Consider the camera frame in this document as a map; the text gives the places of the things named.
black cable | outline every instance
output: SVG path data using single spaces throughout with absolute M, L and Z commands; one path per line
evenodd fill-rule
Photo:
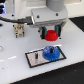
M 18 24 L 27 23 L 27 25 L 33 25 L 31 17 L 26 17 L 24 19 L 18 19 L 18 20 L 12 20 L 12 19 L 7 19 L 0 16 L 0 20 L 5 21 L 5 22 L 11 22 L 11 23 L 18 23 Z

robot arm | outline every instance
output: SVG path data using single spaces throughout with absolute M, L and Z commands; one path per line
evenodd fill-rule
M 41 39 L 45 39 L 47 35 L 46 26 L 51 25 L 55 26 L 54 31 L 60 37 L 62 27 L 66 23 L 68 12 L 64 6 L 64 0 L 15 0 L 15 19 L 27 16 L 31 17 L 33 22 L 32 26 L 39 28 Z M 16 29 L 17 27 L 20 29 L 23 26 L 21 27 L 20 25 L 19 28 L 19 25 L 15 24 L 14 28 Z
M 16 37 L 24 36 L 24 23 L 28 25 L 32 23 L 33 27 L 38 27 L 41 39 L 56 41 L 61 36 L 62 27 L 68 16 L 64 0 L 15 0 L 14 7 L 15 19 L 18 20 L 0 19 L 15 23 Z M 46 26 L 51 25 L 55 26 L 54 30 L 47 31 Z

